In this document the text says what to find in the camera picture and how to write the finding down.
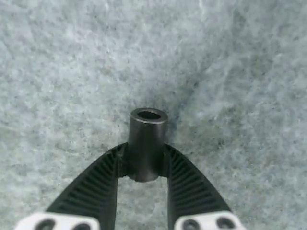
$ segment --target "gray carpet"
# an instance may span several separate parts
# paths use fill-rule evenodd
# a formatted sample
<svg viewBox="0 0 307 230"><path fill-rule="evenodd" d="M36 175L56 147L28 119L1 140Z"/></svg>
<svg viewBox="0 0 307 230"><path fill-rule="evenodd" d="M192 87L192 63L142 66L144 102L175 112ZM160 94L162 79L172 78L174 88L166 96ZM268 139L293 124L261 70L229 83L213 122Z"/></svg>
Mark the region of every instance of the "gray carpet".
<svg viewBox="0 0 307 230"><path fill-rule="evenodd" d="M306 22L305 0L0 0L1 229L148 106L246 227L305 230ZM116 230L165 230L166 186L121 180Z"/></svg>

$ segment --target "screw hole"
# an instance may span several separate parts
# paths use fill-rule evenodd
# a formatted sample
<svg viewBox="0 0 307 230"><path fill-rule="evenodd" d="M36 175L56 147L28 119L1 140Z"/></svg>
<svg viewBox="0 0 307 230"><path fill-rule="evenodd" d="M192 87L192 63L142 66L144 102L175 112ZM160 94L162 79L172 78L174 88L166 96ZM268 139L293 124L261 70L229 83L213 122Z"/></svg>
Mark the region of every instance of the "screw hole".
<svg viewBox="0 0 307 230"><path fill-rule="evenodd" d="M88 224L78 224L72 230L91 230L91 227Z"/></svg>
<svg viewBox="0 0 307 230"><path fill-rule="evenodd" d="M235 228L235 224L228 218L219 218L216 221L217 226L220 229L234 229Z"/></svg>
<svg viewBox="0 0 307 230"><path fill-rule="evenodd" d="M138 113L138 116L143 119L148 119L148 120L157 120L161 118L159 114L156 114L150 111L141 111Z"/></svg>
<svg viewBox="0 0 307 230"><path fill-rule="evenodd" d="M193 219L188 219L183 223L183 230L199 230L200 225Z"/></svg>
<svg viewBox="0 0 307 230"><path fill-rule="evenodd" d="M35 230L53 230L53 227L55 226L55 221L52 219L45 219L41 221Z"/></svg>

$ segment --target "ribbed grip texture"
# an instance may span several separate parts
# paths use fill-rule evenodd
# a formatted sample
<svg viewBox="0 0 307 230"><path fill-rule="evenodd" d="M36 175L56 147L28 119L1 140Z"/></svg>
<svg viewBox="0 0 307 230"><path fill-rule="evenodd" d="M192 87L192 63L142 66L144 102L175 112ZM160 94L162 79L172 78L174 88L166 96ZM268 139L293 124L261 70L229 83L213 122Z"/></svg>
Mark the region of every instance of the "ribbed grip texture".
<svg viewBox="0 0 307 230"><path fill-rule="evenodd" d="M166 145L168 169L168 230L181 216L221 210L229 206L209 180L178 150Z"/></svg>
<svg viewBox="0 0 307 230"><path fill-rule="evenodd" d="M119 165L126 144L92 163L50 205L49 212L96 218L101 230L113 230L117 205Z"/></svg>

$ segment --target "white plastic part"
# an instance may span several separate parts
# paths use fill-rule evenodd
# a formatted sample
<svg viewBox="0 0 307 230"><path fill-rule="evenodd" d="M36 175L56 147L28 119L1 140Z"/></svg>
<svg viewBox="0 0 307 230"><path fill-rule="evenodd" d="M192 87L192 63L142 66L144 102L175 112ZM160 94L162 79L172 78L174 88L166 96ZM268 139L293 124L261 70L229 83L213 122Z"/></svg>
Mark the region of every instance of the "white plastic part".
<svg viewBox="0 0 307 230"><path fill-rule="evenodd" d="M232 212L221 211L180 217L175 223L175 230L247 230L239 218Z"/></svg>
<svg viewBox="0 0 307 230"><path fill-rule="evenodd" d="M52 228L45 227L40 229L39 225L46 220L53 221L54 226ZM87 225L89 227L87 228L88 230L100 230L99 222L95 218L51 212L32 214L20 220L14 230L73 230L81 224Z"/></svg>

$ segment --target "tube opening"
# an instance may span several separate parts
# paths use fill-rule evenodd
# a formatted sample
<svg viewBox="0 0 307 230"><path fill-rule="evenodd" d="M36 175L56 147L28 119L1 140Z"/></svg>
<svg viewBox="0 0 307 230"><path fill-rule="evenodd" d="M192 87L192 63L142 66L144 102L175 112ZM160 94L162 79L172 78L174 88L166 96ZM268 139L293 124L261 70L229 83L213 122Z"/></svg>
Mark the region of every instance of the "tube opening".
<svg viewBox="0 0 307 230"><path fill-rule="evenodd" d="M147 119L147 120L158 120L161 118L159 114L156 114L150 111L138 112L138 116L142 119Z"/></svg>

